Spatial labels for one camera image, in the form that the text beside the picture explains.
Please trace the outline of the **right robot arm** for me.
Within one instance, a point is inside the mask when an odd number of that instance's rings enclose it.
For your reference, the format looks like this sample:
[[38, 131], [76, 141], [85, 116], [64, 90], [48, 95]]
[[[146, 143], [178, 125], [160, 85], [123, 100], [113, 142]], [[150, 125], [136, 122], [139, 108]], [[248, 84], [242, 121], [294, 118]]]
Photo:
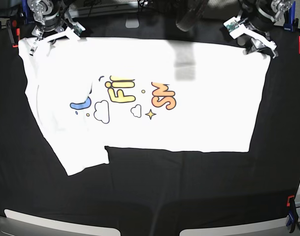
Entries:
[[38, 39], [43, 38], [46, 32], [63, 32], [63, 11], [66, 7], [62, 0], [27, 0], [32, 12], [35, 27], [32, 35]]

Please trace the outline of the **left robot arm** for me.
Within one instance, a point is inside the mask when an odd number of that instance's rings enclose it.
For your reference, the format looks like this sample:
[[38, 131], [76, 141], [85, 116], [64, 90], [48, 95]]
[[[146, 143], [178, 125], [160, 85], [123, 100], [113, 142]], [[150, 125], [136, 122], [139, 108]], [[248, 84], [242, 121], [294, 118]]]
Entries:
[[241, 20], [251, 30], [268, 32], [282, 19], [285, 30], [298, 28], [294, 0], [239, 0], [238, 3], [242, 10]]

